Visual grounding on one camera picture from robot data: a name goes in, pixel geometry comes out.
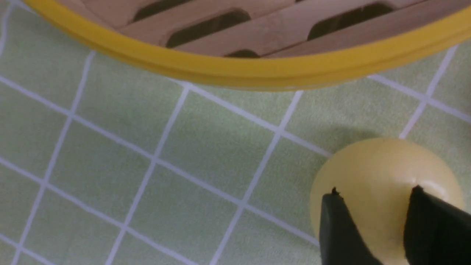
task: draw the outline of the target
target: bamboo steamer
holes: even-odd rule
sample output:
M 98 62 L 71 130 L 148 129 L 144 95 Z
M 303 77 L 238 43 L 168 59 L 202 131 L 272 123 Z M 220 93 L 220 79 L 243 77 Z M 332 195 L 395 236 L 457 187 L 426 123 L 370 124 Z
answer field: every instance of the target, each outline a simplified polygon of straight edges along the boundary
M 471 0 L 26 0 L 90 47 L 169 77 L 317 88 L 471 37 Z

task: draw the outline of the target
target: yellow rim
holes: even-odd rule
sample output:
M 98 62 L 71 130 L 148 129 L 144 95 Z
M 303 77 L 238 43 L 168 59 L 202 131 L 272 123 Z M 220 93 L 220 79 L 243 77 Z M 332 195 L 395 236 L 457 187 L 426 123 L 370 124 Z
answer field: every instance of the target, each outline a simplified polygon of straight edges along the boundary
M 471 38 L 469 7 L 420 29 L 347 50 L 282 59 L 216 58 L 128 38 L 76 15 L 55 0 L 26 3 L 75 38 L 129 64 L 196 83 L 255 90 L 318 87 L 351 80 L 407 64 Z

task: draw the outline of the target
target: yellow bun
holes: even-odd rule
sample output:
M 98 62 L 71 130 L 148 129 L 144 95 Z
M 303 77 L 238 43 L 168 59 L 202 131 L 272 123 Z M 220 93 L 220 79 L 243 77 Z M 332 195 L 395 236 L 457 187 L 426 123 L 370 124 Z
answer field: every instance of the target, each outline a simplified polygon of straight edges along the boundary
M 311 221 L 317 238 L 322 196 L 336 187 L 371 253 L 385 265 L 407 265 L 403 232 L 409 196 L 416 185 L 460 209 L 465 207 L 453 172 L 427 149 L 390 138 L 346 147 L 326 162 L 314 180 Z

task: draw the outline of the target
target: green grid mat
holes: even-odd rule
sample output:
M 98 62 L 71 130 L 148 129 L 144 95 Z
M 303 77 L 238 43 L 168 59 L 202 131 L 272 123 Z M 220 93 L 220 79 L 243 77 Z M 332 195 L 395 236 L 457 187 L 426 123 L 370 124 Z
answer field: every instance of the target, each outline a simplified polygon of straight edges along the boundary
M 124 65 L 13 2 L 0 0 L 1 265 L 320 265 L 316 172 L 376 136 L 439 154 L 470 205 L 471 42 L 334 88 L 241 92 Z

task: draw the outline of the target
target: wooden slat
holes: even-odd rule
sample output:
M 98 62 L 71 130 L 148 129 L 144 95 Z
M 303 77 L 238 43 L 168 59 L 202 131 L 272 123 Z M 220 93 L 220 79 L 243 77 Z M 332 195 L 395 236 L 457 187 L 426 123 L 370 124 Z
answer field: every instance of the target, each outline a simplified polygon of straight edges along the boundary
M 428 0 L 266 56 L 312 55 L 371 43 L 423 27 L 471 6 L 471 0 Z
M 105 27 L 110 30 L 114 30 L 107 23 L 105 23 L 103 20 L 101 20 L 95 14 L 93 14 L 87 8 L 85 8 L 85 5 L 80 0 L 57 0 L 57 1 L 61 3 L 64 7 L 76 13 L 77 15 L 80 15 L 83 18 L 88 19 L 89 21 L 96 23 L 102 27 Z
M 241 9 L 252 19 L 294 4 L 295 0 L 193 0 L 120 29 L 131 38 L 165 46 L 178 30 Z
M 113 28 L 128 25 L 137 11 L 159 0 L 82 0 L 96 16 Z
M 404 8 L 421 1 L 389 0 L 389 3 L 396 8 Z M 176 49 L 212 56 L 251 50 L 263 56 L 306 41 L 311 28 L 320 21 L 376 2 L 377 0 L 304 0 Z

